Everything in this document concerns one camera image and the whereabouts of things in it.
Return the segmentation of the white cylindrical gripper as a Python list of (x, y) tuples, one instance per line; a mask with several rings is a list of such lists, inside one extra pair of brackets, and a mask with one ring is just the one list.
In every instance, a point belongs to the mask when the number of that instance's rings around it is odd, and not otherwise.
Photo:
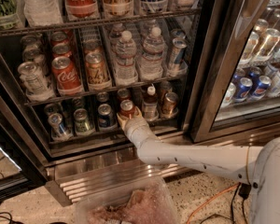
[(151, 130), (145, 119), (143, 119), (142, 111), (138, 106), (135, 107), (133, 119), (117, 114), (120, 128), (125, 132), (127, 138), (136, 146), (141, 144), (151, 136)]

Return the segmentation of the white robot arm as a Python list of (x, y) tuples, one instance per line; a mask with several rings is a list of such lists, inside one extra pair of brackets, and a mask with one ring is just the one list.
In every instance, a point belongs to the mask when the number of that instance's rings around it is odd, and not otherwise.
[(176, 163), (251, 186), (250, 224), (280, 224), (280, 137), (263, 147), (188, 146), (163, 142), (137, 111), (117, 114), (138, 158), (150, 165)]

